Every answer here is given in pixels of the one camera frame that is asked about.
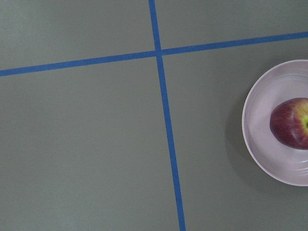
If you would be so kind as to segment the red apple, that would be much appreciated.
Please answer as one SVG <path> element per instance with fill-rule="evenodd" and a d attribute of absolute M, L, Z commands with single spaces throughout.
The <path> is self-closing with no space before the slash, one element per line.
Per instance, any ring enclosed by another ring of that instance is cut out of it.
<path fill-rule="evenodd" d="M 293 98 L 274 108 L 269 127 L 274 137 L 290 148 L 308 149 L 308 99 Z"/>

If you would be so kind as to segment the pink plate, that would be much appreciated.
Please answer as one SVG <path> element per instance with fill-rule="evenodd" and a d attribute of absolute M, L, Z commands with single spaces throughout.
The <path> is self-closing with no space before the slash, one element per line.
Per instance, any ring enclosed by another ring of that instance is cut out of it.
<path fill-rule="evenodd" d="M 308 62 L 292 60 L 264 73 L 244 103 L 242 131 L 257 165 L 274 179 L 294 186 L 308 185 L 308 152 L 280 143 L 270 130 L 274 108 L 292 98 L 308 96 Z"/>

